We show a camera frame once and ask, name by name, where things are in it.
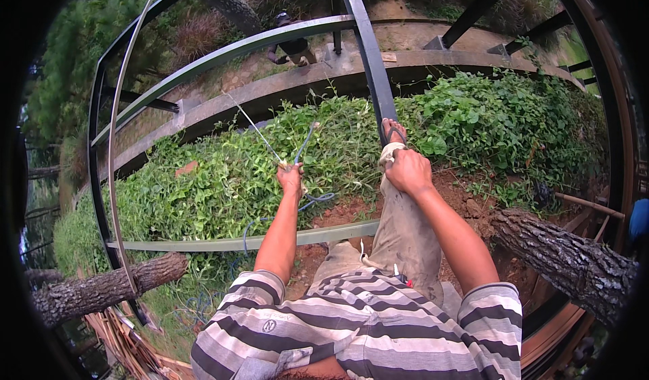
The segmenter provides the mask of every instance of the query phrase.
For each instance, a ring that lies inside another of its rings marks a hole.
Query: dirty pants
[[[379,160],[380,168],[384,170],[385,162],[393,159],[394,149],[405,147],[402,143],[386,145]],[[372,254],[361,258],[360,252],[348,240],[329,243],[329,253],[315,272],[313,282],[360,267],[374,267],[386,276],[392,276],[396,263],[399,273],[412,280],[418,293],[456,319],[461,298],[451,283],[439,281],[442,252],[426,216],[409,195],[390,183],[385,173],[381,179],[381,193],[383,212]]]
[[[315,55],[311,51],[311,47],[306,47],[304,51],[296,53],[295,55],[289,55],[288,57],[297,66],[307,66],[308,64],[313,65],[314,63],[318,62],[318,60],[315,58]]]

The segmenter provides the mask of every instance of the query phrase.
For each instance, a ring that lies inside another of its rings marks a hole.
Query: lumber pile
[[[194,380],[189,363],[174,360],[157,353],[155,348],[134,331],[133,323],[115,307],[94,312],[85,317],[106,352],[140,380]]]

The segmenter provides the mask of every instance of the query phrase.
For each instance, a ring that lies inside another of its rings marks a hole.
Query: person
[[[283,198],[254,271],[239,274],[193,344],[198,379],[521,378],[516,287],[499,281],[482,239],[435,189],[430,162],[406,148],[403,126],[382,126],[384,208],[371,255],[329,243],[304,296],[285,301],[303,171],[280,168]],[[464,293],[457,307],[437,277],[442,252]]]
[[[288,24],[295,24],[298,22],[299,21],[291,21],[291,17],[286,11],[282,11],[275,17],[275,23],[277,24],[277,27],[284,27]],[[286,56],[283,56],[281,58],[277,57],[277,45],[279,45],[280,48],[282,48],[282,50],[286,52]],[[271,45],[268,47],[267,55],[268,59],[276,65],[285,64],[286,62],[288,62],[289,58],[297,66],[306,66],[308,64],[314,64],[318,62],[318,60],[315,58],[315,55],[311,51],[311,47],[309,47],[309,42],[304,38],[296,38],[295,40]]]

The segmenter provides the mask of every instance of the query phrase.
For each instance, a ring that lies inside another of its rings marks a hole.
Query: hand
[[[288,165],[288,170],[279,166],[277,168],[277,180],[279,180],[282,189],[284,190],[284,195],[297,195],[297,198],[302,197],[302,175],[304,174],[303,170],[300,170],[302,167],[302,162],[298,162],[295,165]]]
[[[416,196],[422,190],[435,189],[430,161],[412,149],[395,149],[394,162],[385,164],[385,177],[397,190]]]

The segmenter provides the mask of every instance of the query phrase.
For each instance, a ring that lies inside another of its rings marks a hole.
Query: concrete wall
[[[336,88],[338,95],[368,97],[369,90],[358,51],[345,50],[343,47],[343,53],[337,56],[331,49],[332,44],[324,60],[317,64],[257,80],[202,104],[181,100],[181,110],[171,121],[142,138],[115,159],[118,174],[125,176],[142,167],[147,160],[145,151],[161,137],[183,128],[184,142],[212,133],[217,121],[232,120],[238,110],[236,104],[243,107],[254,121],[260,121],[270,118],[272,113],[268,109],[277,108],[282,100],[304,104],[310,90],[318,95],[331,95],[331,90],[327,89],[329,85]],[[519,58],[507,61],[501,55],[464,51],[388,52],[384,53],[384,65],[392,83],[394,96],[421,93],[426,88],[426,75],[452,76],[455,70],[491,75],[492,68],[497,67],[513,69],[521,74],[529,73],[531,77],[536,75],[536,67],[531,61]],[[575,88],[583,90],[577,79],[563,69],[544,66],[543,70],[546,74],[568,80]],[[401,89],[396,86],[412,82],[418,83]],[[100,175],[106,178],[106,171],[103,170]]]

